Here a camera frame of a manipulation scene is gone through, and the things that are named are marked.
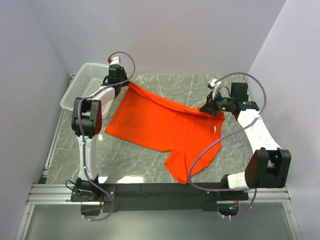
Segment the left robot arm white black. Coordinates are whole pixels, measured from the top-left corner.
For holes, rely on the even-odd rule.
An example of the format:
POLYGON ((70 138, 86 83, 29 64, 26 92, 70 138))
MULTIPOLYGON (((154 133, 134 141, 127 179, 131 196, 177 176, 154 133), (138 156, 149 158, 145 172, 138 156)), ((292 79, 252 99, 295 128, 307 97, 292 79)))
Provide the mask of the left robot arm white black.
POLYGON ((120 61, 112 60, 99 87, 74 100, 71 128, 79 145, 79 174, 75 186, 82 190, 88 201, 96 200, 102 190, 98 181, 96 148, 103 118, 121 88, 129 84, 129 79, 120 61))

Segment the orange t shirt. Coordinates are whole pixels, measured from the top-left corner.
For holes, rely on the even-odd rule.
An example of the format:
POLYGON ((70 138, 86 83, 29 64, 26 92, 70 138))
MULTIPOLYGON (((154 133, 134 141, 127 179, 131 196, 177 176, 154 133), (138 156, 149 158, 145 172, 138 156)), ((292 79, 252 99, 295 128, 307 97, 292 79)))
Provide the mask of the orange t shirt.
POLYGON ((164 165, 171 176, 187 184, 214 160, 217 143, 200 160, 197 157, 221 137, 224 113, 211 116, 160 97, 131 82, 113 118, 104 130, 121 140, 159 152, 168 152, 164 165))

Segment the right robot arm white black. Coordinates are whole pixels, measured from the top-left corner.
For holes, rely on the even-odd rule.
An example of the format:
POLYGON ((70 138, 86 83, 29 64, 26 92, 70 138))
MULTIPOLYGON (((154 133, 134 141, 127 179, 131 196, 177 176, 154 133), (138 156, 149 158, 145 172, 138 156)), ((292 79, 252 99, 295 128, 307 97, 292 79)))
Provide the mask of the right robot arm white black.
POLYGON ((217 79, 209 82, 212 90, 200 111, 216 117, 222 112, 231 113, 245 130, 253 155, 245 171, 229 174, 226 183, 219 187, 222 198, 230 200, 237 190, 257 188, 283 188, 286 185, 291 153, 281 149, 269 133, 256 102, 249 100, 248 85, 233 82, 228 96, 220 93, 217 79))

